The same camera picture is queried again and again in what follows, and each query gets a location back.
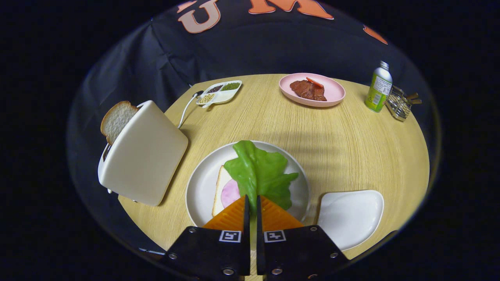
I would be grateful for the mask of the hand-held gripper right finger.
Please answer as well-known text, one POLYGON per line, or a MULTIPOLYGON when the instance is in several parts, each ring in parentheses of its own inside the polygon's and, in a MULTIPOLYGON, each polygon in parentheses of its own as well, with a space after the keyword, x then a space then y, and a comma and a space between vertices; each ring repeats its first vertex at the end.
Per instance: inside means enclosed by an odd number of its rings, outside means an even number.
POLYGON ((290 214, 264 196, 257 198, 256 267, 264 280, 318 280, 344 269, 350 260, 318 225, 289 228, 290 214))

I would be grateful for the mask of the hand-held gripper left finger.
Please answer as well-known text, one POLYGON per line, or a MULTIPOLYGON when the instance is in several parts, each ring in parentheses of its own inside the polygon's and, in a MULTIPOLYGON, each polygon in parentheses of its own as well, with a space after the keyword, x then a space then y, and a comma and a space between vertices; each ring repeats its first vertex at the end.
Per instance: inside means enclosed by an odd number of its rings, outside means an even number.
POLYGON ((184 279, 244 279, 250 275, 250 205, 248 196, 230 205, 242 215, 238 229, 187 227, 162 258, 162 265, 184 279))

